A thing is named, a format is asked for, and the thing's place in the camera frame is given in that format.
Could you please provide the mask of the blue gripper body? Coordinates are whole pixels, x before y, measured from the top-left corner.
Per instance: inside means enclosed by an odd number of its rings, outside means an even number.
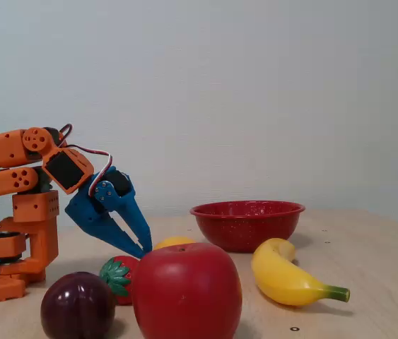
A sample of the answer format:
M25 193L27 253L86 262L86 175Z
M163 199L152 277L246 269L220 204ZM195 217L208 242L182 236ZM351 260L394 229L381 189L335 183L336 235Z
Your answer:
M77 220L81 217L95 217L109 213L103 205L94 197L94 190L96 186L102 181L110 181L115 186L119 195L124 194L124 188L118 188L118 184L123 184L124 180L130 180L129 176L120 172L116 167L111 166L105 175L98 181L92 190L92 195L89 195L89 188L92 187L93 180L98 176L94 174L70 200L68 206L65 208L67 215L77 224Z

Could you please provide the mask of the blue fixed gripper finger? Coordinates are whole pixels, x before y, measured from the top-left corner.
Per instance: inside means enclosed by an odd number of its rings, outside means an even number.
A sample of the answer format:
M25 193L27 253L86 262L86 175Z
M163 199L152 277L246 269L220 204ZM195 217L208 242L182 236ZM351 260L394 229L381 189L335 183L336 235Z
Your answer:
M130 236L117 225L109 214L93 217L81 217L77 225L88 235L95 237L113 247L136 258L145 255L143 249L137 245Z

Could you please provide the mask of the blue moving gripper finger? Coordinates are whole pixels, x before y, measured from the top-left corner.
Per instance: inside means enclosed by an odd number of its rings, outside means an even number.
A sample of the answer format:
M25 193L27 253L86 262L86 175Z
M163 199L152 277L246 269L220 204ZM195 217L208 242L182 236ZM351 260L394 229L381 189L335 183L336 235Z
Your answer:
M100 182L95 190L94 197L110 212L116 212L126 222L138 240L144 252L153 249L151 230L135 199L135 190L130 180L118 184L124 188L124 194L119 195L115 186L110 181Z

